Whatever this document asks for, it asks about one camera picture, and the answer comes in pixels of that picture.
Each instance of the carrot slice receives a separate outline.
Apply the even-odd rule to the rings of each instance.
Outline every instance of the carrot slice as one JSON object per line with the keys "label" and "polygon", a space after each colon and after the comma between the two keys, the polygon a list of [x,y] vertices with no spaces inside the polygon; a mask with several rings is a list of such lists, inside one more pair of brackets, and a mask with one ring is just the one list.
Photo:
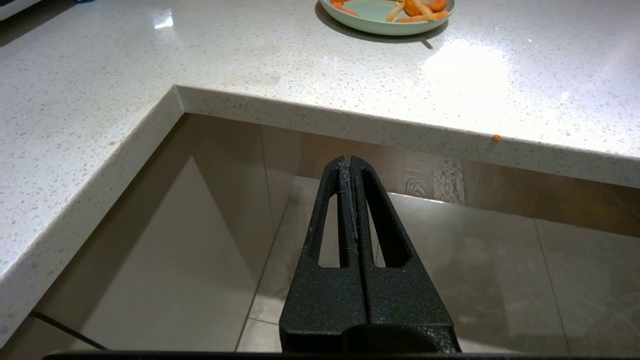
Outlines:
{"label": "carrot slice", "polygon": [[402,9],[404,9],[404,1],[402,1],[401,3],[396,3],[396,7],[394,7],[394,9],[391,10],[389,15],[387,16],[387,22],[392,22],[402,11]]}
{"label": "carrot slice", "polygon": [[433,13],[433,10],[431,10],[430,7],[426,6],[426,3],[423,3],[422,1],[414,1],[413,4],[416,8],[418,8],[418,10],[420,10],[420,13],[422,13],[423,15],[429,15],[430,13]]}
{"label": "carrot slice", "polygon": [[334,8],[336,8],[336,9],[338,9],[338,10],[340,10],[340,11],[344,12],[344,13],[348,13],[349,15],[353,15],[353,16],[358,16],[358,14],[357,14],[357,13],[352,12],[352,11],[351,11],[351,10],[349,10],[349,9],[345,9],[345,8],[342,6],[342,4],[344,4],[344,0],[343,0],[343,1],[333,1],[333,2],[331,3],[331,5],[333,5],[333,7],[334,7]]}
{"label": "carrot slice", "polygon": [[433,20],[444,20],[449,15],[447,10],[439,13],[430,13],[429,15],[418,15],[412,16],[408,19],[400,18],[395,22],[418,22],[418,21],[433,21]]}
{"label": "carrot slice", "polygon": [[447,8],[447,0],[428,0],[424,4],[435,13],[441,12]]}
{"label": "carrot slice", "polygon": [[404,3],[404,12],[409,15],[409,16],[419,16],[419,15],[423,15],[420,12],[420,9],[418,9],[418,6],[416,6],[412,0],[406,0],[406,2]]}

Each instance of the white speckled countertop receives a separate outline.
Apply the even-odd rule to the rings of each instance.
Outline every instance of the white speckled countertop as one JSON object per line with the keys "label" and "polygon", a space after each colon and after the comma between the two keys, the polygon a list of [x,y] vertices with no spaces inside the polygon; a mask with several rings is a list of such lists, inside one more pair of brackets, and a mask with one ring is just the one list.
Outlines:
{"label": "white speckled countertop", "polygon": [[640,187],[638,13],[458,0],[389,40],[314,0],[71,8],[0,49],[0,344],[185,111]]}

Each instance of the glossy cabinet door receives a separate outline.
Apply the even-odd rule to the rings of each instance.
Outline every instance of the glossy cabinet door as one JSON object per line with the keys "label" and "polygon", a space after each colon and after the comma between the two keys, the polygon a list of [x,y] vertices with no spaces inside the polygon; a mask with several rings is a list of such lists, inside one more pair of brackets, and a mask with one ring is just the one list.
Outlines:
{"label": "glossy cabinet door", "polygon": [[278,179],[270,198],[260,126],[185,115],[36,309],[110,349],[233,351]]}

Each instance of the floor tile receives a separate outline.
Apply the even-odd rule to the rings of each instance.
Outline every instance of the floor tile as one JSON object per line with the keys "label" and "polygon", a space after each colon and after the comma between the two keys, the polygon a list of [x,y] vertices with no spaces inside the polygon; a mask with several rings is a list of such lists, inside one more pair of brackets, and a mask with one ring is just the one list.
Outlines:
{"label": "floor tile", "polygon": [[567,353],[534,220],[390,198],[454,320],[463,351]]}
{"label": "floor tile", "polygon": [[282,352],[280,333],[277,325],[247,319],[238,352]]}
{"label": "floor tile", "polygon": [[536,223],[571,352],[640,355],[640,239]]}

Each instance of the plate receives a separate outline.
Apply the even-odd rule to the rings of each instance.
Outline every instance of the plate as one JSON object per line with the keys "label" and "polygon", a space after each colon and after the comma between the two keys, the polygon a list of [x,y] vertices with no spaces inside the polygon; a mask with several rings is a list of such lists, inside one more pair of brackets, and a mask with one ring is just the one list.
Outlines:
{"label": "plate", "polygon": [[[349,0],[344,3],[344,8],[357,13],[359,16],[350,15],[342,12],[331,5],[330,0],[319,0],[320,4],[331,17],[338,22],[364,31],[366,33],[390,36],[415,35],[433,30],[444,24],[454,8],[454,1],[447,1],[447,10],[449,16],[444,20],[420,21],[420,22],[387,22],[387,15],[394,8],[396,3],[389,0]],[[400,12],[396,19],[407,18],[404,11]]]}

